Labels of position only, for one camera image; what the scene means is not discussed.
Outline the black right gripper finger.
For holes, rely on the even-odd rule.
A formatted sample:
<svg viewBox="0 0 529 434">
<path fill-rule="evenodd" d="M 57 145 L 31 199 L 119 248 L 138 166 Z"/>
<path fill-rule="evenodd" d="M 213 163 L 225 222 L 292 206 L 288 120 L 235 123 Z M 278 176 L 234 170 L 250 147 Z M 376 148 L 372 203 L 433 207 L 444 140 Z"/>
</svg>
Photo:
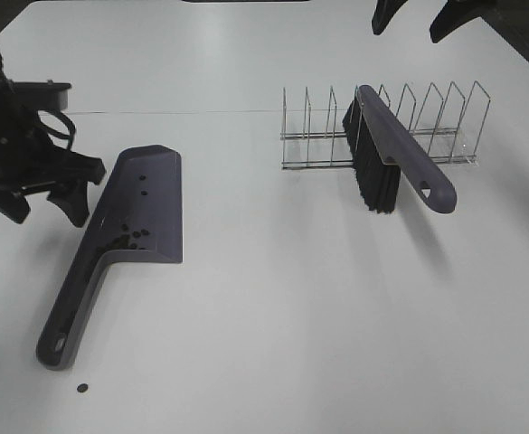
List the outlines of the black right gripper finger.
<svg viewBox="0 0 529 434">
<path fill-rule="evenodd" d="M 382 34 L 394 15 L 406 3 L 407 0 L 378 0 L 371 21 L 373 34 Z"/>
<path fill-rule="evenodd" d="M 430 25 L 430 39 L 438 43 L 460 26 L 482 16 L 495 6 L 492 0 L 448 0 Z"/>
</svg>

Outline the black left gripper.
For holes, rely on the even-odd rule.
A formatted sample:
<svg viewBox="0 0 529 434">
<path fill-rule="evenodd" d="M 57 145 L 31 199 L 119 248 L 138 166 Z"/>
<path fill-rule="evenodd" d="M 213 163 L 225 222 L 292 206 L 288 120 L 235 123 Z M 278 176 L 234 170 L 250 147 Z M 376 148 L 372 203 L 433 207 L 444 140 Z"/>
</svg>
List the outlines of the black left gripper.
<svg viewBox="0 0 529 434">
<path fill-rule="evenodd" d="M 27 108 L 11 82 L 0 76 L 0 213 L 23 223 L 31 209 L 21 193 L 55 185 L 47 200 L 83 227 L 90 215 L 87 182 L 99 184 L 105 166 L 72 150 L 76 129 L 63 111 Z"/>
</svg>

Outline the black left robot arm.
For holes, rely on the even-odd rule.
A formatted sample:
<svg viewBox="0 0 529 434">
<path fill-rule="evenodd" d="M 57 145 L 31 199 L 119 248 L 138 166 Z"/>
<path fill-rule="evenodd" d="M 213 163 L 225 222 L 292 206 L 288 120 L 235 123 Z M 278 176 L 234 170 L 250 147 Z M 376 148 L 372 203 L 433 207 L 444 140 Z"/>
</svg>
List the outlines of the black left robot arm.
<svg viewBox="0 0 529 434">
<path fill-rule="evenodd" d="M 13 81 L 0 53 L 0 213 L 21 224 L 27 196 L 46 193 L 71 224 L 89 216 L 87 187 L 106 173 L 101 159 L 73 151 L 74 123 L 64 114 L 67 82 Z"/>
</svg>

